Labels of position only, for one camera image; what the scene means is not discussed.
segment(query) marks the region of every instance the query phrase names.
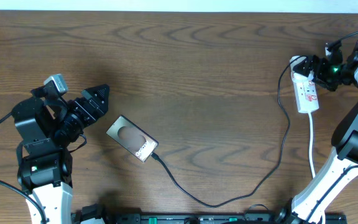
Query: power strip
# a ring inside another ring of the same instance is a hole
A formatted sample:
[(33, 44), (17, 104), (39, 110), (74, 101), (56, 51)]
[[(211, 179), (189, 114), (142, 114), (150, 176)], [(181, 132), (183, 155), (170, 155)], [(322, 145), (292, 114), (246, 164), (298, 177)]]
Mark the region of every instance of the power strip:
[[(292, 62), (292, 60), (298, 57), (299, 56), (294, 56), (290, 61)], [(298, 112), (310, 113), (316, 111), (319, 108), (316, 86), (314, 85), (314, 82), (312, 82), (313, 73), (310, 73), (309, 77), (305, 77), (293, 71), (293, 67), (301, 63), (303, 60), (304, 58), (299, 58), (291, 64), (291, 79), (295, 90)]]

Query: white wall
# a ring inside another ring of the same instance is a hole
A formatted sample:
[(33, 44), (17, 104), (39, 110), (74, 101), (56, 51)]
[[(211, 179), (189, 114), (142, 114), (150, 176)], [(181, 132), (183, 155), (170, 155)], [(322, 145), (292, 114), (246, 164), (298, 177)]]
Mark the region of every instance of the white wall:
[(0, 9), (358, 13), (358, 0), (0, 0)]

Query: green connector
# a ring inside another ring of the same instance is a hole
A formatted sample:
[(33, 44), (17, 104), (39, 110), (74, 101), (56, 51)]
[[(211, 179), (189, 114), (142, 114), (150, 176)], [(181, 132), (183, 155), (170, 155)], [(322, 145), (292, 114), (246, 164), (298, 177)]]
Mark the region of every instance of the green connector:
[(149, 218), (149, 224), (157, 224), (157, 218)]

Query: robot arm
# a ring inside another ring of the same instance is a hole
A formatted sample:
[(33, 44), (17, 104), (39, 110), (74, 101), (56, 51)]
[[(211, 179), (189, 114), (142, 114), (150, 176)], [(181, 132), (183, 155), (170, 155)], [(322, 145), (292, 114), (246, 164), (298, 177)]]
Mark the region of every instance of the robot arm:
[[(63, 77), (52, 75), (44, 86), (31, 91), (33, 97), (12, 110), (16, 129), (23, 138), (17, 148), (18, 182), (44, 209), (51, 224), (71, 223), (73, 158), (67, 146), (79, 136), (85, 138), (83, 129), (108, 111), (107, 85), (85, 89), (81, 92), (82, 98), (68, 102), (62, 98), (67, 91)], [(47, 106), (55, 112), (55, 118)], [(22, 157), (23, 146), (28, 156)], [(39, 224), (40, 213), (32, 203), (27, 201), (27, 204), (32, 223)]]
[[(292, 67), (323, 88), (335, 91), (340, 84), (358, 87), (358, 41), (347, 63), (342, 63), (340, 42), (326, 47), (326, 58), (309, 56)], [(321, 214), (340, 191), (358, 176), (358, 103), (336, 128), (333, 148), (317, 176), (290, 200), (276, 219), (282, 223), (318, 223)]]

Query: wooden table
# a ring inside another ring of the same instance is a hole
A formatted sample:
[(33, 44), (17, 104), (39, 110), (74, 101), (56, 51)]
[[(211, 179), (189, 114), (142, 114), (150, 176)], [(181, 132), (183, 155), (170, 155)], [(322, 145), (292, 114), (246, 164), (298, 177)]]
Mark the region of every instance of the wooden table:
[[(356, 30), (358, 15), (343, 14), (0, 11), (0, 118), (52, 74), (64, 74), (66, 99), (107, 83), (109, 113), (85, 129), (88, 144), (73, 154), (72, 211), (97, 202), (118, 212), (233, 213), (254, 203), (275, 210), (311, 180), (308, 117), (297, 113), (288, 76), (282, 101), (292, 126), (279, 170), (254, 196), (221, 208), (197, 204), (160, 164), (142, 164), (105, 132), (124, 114), (160, 142), (156, 152), (196, 197), (219, 203), (248, 194), (277, 163), (287, 128), (277, 81), (288, 60), (323, 56), (325, 42)], [(344, 41), (345, 57), (356, 39)], [(316, 169), (358, 90), (318, 94)], [(0, 125), (0, 179), (16, 187), (20, 141), (12, 118)], [(358, 223), (358, 178), (328, 212)], [(1, 186), (0, 223), (30, 223), (24, 199)]]

